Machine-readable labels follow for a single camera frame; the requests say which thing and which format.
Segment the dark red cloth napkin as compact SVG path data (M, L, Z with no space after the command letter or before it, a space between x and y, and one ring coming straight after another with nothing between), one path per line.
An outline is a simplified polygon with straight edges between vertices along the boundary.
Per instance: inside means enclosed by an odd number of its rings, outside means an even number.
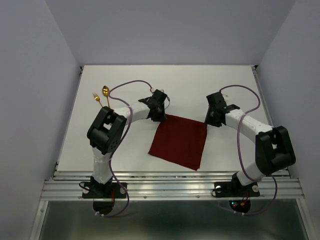
M206 123L167 114L157 127L148 154L196 171L201 165L206 139Z

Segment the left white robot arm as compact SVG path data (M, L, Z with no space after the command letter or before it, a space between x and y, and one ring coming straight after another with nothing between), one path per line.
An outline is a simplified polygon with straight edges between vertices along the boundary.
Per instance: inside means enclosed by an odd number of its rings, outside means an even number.
M110 163L125 135L124 130L140 120L164 122L167 98L167 94L156 89L150 97L142 98L132 105L116 109L104 106L100 109L87 132L93 152L93 171L89 182L79 184L84 199L108 199L119 188L113 183Z

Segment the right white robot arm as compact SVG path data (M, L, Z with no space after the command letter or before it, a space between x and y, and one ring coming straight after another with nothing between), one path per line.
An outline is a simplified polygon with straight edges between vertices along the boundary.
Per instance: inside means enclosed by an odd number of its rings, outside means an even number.
M292 166L296 156L288 130L283 126L264 124L235 104L228 105L221 92L206 97L208 111L205 123L214 126L228 126L237 131L237 137L244 135L255 145L255 160L249 166L241 166L241 171L233 174L229 182L216 182L216 197L238 197L252 190L262 178Z

